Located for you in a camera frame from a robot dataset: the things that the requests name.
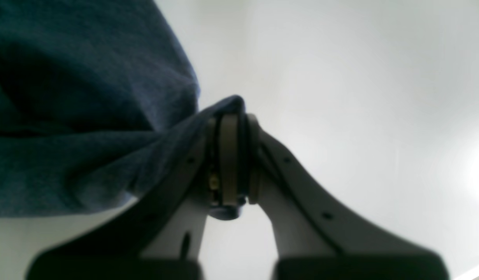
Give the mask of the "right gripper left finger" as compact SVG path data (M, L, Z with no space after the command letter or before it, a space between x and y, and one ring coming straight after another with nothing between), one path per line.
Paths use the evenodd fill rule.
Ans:
M88 234L40 254L28 280L200 280L210 209L238 217L239 114L209 119L161 185Z

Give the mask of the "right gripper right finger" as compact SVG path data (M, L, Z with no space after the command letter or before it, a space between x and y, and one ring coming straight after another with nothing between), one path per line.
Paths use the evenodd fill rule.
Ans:
M250 192L272 223L273 280L447 280L440 256L358 215L247 115L258 171Z

